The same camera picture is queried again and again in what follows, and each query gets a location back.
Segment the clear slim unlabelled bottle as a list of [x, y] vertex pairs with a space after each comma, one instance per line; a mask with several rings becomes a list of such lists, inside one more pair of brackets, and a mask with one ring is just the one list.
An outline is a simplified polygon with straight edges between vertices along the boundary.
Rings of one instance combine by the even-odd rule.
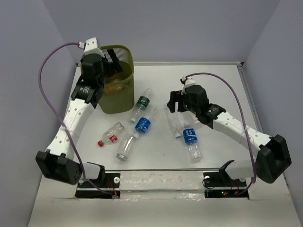
[[180, 121], [177, 113], [171, 113], [167, 106], [164, 106], [164, 112], [172, 134], [176, 139], [180, 139], [181, 138]]

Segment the orange juice bottle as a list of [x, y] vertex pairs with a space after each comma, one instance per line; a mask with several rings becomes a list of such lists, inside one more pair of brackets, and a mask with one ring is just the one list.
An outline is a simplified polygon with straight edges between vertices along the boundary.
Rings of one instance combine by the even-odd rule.
[[104, 95], [114, 95], [123, 90], [123, 85], [120, 84], [120, 79], [111, 80], [109, 84], [104, 88]]

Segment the blue label water bottle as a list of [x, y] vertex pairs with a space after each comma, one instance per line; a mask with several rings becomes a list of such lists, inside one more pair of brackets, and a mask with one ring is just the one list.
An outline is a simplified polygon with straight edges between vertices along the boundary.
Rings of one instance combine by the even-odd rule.
[[185, 122], [183, 123], [182, 134], [191, 162], [200, 162], [202, 159], [202, 153], [198, 144], [198, 137], [195, 129], [189, 123]]

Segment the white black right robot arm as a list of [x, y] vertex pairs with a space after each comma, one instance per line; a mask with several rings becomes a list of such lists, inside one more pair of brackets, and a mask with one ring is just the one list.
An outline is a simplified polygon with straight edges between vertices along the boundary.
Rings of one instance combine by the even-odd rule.
[[221, 106], [210, 103], [206, 90], [200, 85], [172, 91], [167, 107], [172, 113], [191, 112], [203, 125], [225, 134], [248, 149], [249, 160], [231, 160], [221, 168], [218, 180], [222, 185], [255, 177], [273, 183], [292, 164], [283, 136], [270, 136], [245, 126]]

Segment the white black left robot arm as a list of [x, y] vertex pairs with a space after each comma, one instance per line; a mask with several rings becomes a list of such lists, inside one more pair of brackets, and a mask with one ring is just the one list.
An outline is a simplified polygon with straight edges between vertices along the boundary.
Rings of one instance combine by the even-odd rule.
[[107, 49], [108, 56], [101, 53], [84, 54], [81, 59], [81, 75], [78, 78], [64, 119], [50, 145], [39, 151], [36, 162], [44, 177], [75, 185], [85, 180], [84, 164], [76, 149], [87, 119], [103, 95], [106, 79], [123, 71], [115, 51]]

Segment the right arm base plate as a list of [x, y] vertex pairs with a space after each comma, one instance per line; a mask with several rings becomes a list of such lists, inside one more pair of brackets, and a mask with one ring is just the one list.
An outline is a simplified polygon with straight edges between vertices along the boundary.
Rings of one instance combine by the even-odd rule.
[[202, 185], [205, 188], [205, 198], [249, 198], [246, 182], [233, 180], [227, 174], [220, 172], [204, 172]]

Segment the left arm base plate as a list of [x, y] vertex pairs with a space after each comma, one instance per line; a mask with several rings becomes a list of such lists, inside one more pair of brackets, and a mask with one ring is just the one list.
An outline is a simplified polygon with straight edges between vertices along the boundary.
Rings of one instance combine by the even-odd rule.
[[78, 199], [120, 199], [119, 172], [106, 172], [104, 179], [91, 180], [97, 188], [89, 182], [78, 183], [75, 197]]

